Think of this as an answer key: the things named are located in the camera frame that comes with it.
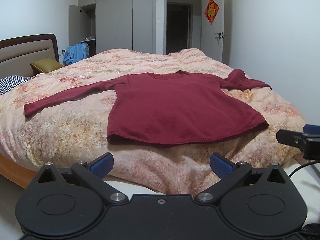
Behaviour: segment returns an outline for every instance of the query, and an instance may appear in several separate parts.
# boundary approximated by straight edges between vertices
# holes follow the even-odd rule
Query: floral bedspread
[[[259,111],[269,123],[262,132],[215,144],[181,145],[172,148],[111,145],[106,140],[108,115],[116,100],[114,91],[95,93],[76,101],[42,110],[30,119],[23,105],[57,92],[126,74],[209,73],[226,78],[230,67],[206,57],[198,49],[169,56],[113,49],[51,73],[39,74],[0,96],[0,152],[17,164],[37,171],[44,163],[71,166],[90,162],[111,152],[111,175],[167,194],[196,194],[219,179],[211,171],[209,157],[219,152],[233,162],[254,167],[285,163],[298,149],[278,144],[279,129],[301,131],[306,123],[297,109],[269,88],[224,90]]]

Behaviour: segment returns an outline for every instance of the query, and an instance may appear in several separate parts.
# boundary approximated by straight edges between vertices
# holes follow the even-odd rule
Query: brown headboard frame
[[[3,40],[3,41],[0,41],[0,49],[21,44],[21,43],[27,43],[32,41],[43,41],[43,40],[52,40],[56,61],[59,62],[57,38],[54,34],[38,34],[38,35],[30,35],[30,36],[23,36],[23,37]]]

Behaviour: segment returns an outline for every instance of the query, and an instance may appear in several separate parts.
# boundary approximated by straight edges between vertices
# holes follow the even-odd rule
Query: orange bed side
[[[26,188],[36,174],[9,160],[0,153],[0,174],[20,187]]]

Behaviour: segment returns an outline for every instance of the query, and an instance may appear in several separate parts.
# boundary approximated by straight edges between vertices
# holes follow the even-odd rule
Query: black and white checkered pillow
[[[16,75],[0,79],[0,95],[9,92],[11,89],[29,80],[31,80],[31,78]]]

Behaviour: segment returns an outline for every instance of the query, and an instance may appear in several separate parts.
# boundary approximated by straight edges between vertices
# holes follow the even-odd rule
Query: shirt neckline
[[[183,71],[178,71],[176,73],[171,74],[155,74],[155,73],[147,73],[150,77],[155,79],[175,79],[175,78],[182,78]]]

